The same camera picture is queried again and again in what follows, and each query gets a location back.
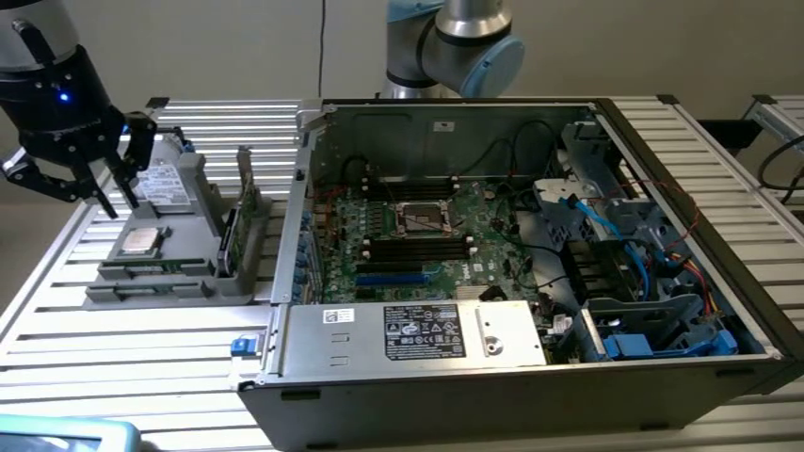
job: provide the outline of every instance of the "motherboard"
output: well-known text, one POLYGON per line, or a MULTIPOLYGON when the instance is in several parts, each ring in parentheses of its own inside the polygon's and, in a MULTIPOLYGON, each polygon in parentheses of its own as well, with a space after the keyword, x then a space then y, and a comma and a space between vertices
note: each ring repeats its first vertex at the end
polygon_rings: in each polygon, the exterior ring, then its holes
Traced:
POLYGON ((324 302, 535 299, 528 254, 491 227, 498 190, 379 184, 326 196, 324 302))

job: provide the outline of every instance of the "robotic arm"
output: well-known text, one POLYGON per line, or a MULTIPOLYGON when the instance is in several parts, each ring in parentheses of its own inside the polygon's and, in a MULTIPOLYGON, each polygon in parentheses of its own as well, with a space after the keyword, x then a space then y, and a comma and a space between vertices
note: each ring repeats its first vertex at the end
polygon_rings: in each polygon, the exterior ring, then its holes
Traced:
POLYGON ((391 0, 383 97, 496 97, 514 81, 526 46, 503 0, 391 0))
POLYGON ((148 167, 156 123, 112 106, 60 0, 0 0, 0 106, 24 148, 3 164, 12 183, 66 202, 95 198, 115 218, 90 168, 103 160, 139 206, 131 184, 148 167), (120 156, 124 128, 131 140, 120 156), (68 168, 74 180, 44 174, 36 159, 68 168))

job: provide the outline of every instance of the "white wall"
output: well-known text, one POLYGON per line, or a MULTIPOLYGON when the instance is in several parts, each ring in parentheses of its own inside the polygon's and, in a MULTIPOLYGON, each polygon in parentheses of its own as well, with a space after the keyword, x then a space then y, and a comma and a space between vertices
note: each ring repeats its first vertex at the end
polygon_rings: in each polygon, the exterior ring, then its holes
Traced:
MULTIPOLYGON (((528 46, 510 94, 670 92, 699 116, 804 93, 802 0, 510 0, 528 46)), ((67 0, 115 103, 315 96, 320 0, 67 0)), ((383 0, 330 0, 324 95, 384 75, 383 0)), ((16 140, 0 124, 0 146, 16 140)), ((47 200, 0 186, 3 200, 47 200)))

